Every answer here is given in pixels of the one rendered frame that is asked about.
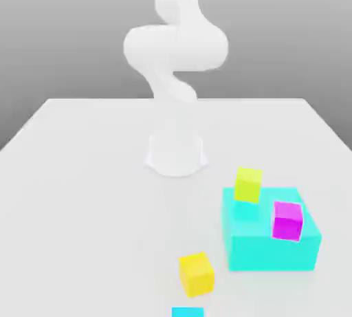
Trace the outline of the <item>small lime cube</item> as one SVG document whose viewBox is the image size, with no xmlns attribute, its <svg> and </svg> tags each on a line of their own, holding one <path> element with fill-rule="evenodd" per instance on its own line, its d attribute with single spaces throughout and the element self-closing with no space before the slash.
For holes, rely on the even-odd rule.
<svg viewBox="0 0 352 317">
<path fill-rule="evenodd" d="M 252 204 L 259 203 L 263 171 L 239 167 L 234 185 L 234 199 Z"/>
</svg>

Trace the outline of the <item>small yellow cube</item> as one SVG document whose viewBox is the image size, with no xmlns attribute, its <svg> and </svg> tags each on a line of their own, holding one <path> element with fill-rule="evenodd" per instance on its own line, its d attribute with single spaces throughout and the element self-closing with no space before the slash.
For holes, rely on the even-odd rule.
<svg viewBox="0 0 352 317">
<path fill-rule="evenodd" d="M 180 257 L 179 278 L 190 298 L 212 292 L 215 286 L 215 271 L 205 252 Z"/>
</svg>

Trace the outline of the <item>small magenta cube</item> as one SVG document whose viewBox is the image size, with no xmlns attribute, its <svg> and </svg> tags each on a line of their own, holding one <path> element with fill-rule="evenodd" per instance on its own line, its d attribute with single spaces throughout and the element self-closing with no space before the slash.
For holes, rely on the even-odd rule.
<svg viewBox="0 0 352 317">
<path fill-rule="evenodd" d="M 272 213 L 273 238 L 300 241 L 303 222 L 303 210 L 299 203 L 274 201 Z"/>
</svg>

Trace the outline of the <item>small cyan cube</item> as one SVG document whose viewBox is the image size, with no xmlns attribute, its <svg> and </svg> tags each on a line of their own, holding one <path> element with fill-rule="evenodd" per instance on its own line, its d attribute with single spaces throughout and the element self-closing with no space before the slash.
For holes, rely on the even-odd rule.
<svg viewBox="0 0 352 317">
<path fill-rule="evenodd" d="M 171 317 L 204 317 L 203 307 L 172 307 Z"/>
</svg>

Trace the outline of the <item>large cyan box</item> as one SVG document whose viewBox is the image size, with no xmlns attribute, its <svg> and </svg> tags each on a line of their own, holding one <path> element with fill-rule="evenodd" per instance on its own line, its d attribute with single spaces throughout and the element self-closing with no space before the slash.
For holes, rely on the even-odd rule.
<svg viewBox="0 0 352 317">
<path fill-rule="evenodd" d="M 300 204 L 303 226 L 299 241 L 272 236 L 274 202 Z M 234 189 L 222 192 L 221 225 L 230 271 L 312 271 L 322 234 L 297 188 L 264 187 L 259 203 L 237 201 Z"/>
</svg>

